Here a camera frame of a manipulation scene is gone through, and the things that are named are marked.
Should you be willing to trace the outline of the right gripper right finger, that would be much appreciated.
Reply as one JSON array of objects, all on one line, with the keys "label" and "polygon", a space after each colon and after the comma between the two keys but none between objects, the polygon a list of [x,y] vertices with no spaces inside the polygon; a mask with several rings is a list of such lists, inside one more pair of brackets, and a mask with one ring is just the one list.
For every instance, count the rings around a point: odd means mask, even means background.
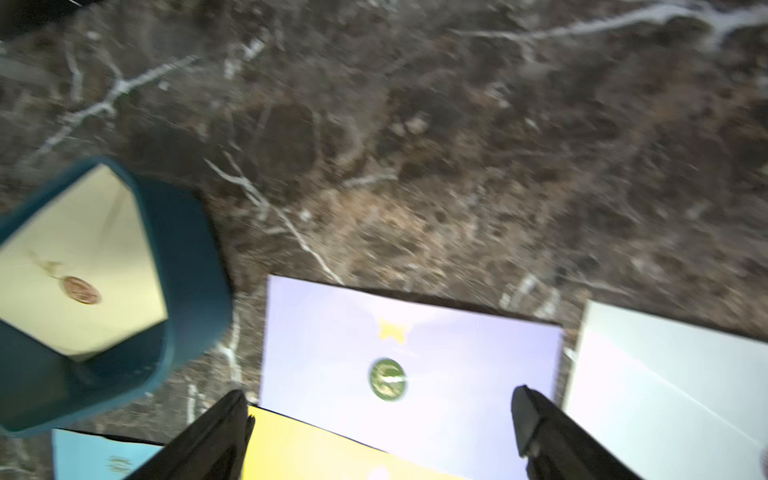
[{"label": "right gripper right finger", "polygon": [[526,385],[512,394],[511,416],[526,474],[537,480],[639,480],[590,434],[539,391]]}]

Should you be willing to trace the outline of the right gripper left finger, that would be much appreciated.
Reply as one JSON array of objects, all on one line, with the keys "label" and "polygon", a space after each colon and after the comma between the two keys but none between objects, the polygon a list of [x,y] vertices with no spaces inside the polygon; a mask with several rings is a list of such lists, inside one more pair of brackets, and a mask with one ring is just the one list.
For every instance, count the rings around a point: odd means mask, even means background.
[{"label": "right gripper left finger", "polygon": [[241,390],[224,395],[128,480],[237,480],[255,418]]}]

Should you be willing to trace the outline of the white envelope brown seal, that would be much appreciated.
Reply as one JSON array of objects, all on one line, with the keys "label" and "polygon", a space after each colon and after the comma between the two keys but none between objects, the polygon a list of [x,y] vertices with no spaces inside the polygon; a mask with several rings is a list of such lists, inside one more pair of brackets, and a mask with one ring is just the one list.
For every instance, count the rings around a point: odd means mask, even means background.
[{"label": "white envelope brown seal", "polygon": [[644,479],[767,476],[767,345],[590,301],[563,409]]}]

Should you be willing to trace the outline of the lavender envelope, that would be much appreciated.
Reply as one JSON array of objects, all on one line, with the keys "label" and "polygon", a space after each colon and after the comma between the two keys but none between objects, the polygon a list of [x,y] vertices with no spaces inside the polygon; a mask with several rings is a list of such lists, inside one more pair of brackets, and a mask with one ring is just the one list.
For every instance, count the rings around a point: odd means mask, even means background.
[{"label": "lavender envelope", "polygon": [[259,402],[465,479],[522,479],[512,394],[556,388],[556,325],[273,276]]}]

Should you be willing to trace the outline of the teal plastic storage box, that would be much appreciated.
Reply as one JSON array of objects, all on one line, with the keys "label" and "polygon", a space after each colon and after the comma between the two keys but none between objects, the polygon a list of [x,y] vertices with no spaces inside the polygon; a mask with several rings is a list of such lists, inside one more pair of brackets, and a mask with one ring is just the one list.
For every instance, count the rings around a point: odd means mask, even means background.
[{"label": "teal plastic storage box", "polygon": [[117,162],[77,163],[1,218],[1,244],[91,168],[110,167],[133,191],[166,301],[165,321],[84,360],[57,353],[1,318],[1,432],[34,435],[127,404],[156,389],[227,330],[233,300],[202,203],[181,187]]}]

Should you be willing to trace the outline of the cream yellow envelope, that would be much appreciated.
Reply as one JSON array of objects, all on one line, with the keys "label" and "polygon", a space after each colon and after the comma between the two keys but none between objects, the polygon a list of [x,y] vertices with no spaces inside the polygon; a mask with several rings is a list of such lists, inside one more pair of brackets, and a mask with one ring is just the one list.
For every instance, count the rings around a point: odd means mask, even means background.
[{"label": "cream yellow envelope", "polygon": [[1,318],[84,360],[168,317],[133,191],[100,164],[1,244]]}]

